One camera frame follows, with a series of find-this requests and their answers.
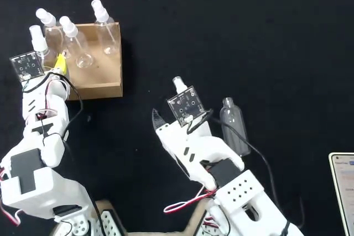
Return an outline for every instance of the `circuit board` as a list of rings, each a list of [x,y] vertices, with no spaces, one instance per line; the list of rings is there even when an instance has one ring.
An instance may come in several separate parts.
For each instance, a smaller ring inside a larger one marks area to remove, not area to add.
[[[187,117],[192,116],[195,119],[205,113],[204,107],[193,86],[167,100],[167,103],[181,127],[188,124],[188,121],[186,121]]]
[[[10,61],[21,82],[44,75],[35,51],[11,57]]]

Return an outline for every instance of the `black cloth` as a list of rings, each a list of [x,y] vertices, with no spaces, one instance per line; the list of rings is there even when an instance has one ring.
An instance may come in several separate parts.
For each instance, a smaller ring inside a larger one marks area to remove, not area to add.
[[[0,0],[0,155],[22,138],[21,91],[8,58],[31,50],[28,27],[44,7],[75,23],[94,20],[92,0]],[[284,214],[305,235],[343,235],[328,154],[352,151],[352,0],[101,0],[120,22],[123,98],[85,101],[69,144],[95,199],[110,200],[128,231],[183,230],[193,211],[164,215],[192,198],[190,182],[154,133],[151,110],[175,94],[172,78],[194,85],[205,108],[241,107],[249,140],[268,158]],[[69,102],[69,115],[79,109]],[[221,136],[217,125],[211,126]],[[270,195],[263,161],[245,158]],[[57,169],[73,167],[67,155]],[[23,216],[2,235],[48,235],[52,221]]]

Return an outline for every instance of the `smartphone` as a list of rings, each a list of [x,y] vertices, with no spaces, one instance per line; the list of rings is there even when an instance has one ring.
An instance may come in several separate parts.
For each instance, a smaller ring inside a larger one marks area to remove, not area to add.
[[[331,153],[329,160],[345,235],[354,236],[354,153]]]

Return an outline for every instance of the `white cap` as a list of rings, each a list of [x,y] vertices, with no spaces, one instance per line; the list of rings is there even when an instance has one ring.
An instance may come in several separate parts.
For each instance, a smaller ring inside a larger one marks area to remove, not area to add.
[[[72,23],[67,16],[62,16],[59,19],[59,23],[61,24],[61,26],[63,26],[63,31],[67,37],[73,38],[77,36],[79,30],[77,29],[76,25]]]
[[[173,78],[173,83],[176,86],[177,93],[184,92],[187,89],[187,86],[184,84],[182,78],[180,76]]]
[[[55,17],[43,8],[37,9],[35,15],[47,27],[54,27],[56,25]]]
[[[100,0],[93,0],[91,2],[91,6],[93,7],[93,11],[95,12],[95,16],[98,22],[108,21],[110,16],[108,15]]]
[[[39,25],[32,25],[29,27],[32,37],[33,50],[36,52],[42,52],[48,49],[45,38],[43,37],[42,30]]]

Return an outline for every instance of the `clear plastic bottle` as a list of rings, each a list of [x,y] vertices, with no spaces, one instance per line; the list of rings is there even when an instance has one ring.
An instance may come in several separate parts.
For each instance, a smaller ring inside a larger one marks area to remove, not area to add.
[[[32,25],[29,27],[29,31],[32,37],[33,50],[41,61],[44,71],[51,70],[56,63],[56,52],[48,47],[39,25]]]
[[[96,32],[103,52],[107,55],[116,54],[119,52],[119,32],[118,26],[114,20],[108,15],[100,0],[91,2],[95,11]]]
[[[247,139],[246,129],[242,118],[241,109],[233,103],[233,99],[228,97],[222,100],[223,107],[220,110],[220,120],[229,124],[236,131]],[[251,150],[234,132],[226,126],[222,126],[222,134],[225,143],[239,156],[248,155]]]
[[[76,65],[80,68],[91,66],[94,59],[85,35],[77,29],[76,25],[67,16],[61,17],[59,22],[63,26],[64,43],[69,50],[70,57],[75,59]]]
[[[37,9],[35,15],[44,24],[45,40],[48,47],[58,54],[64,49],[64,33],[56,18],[45,9]]]

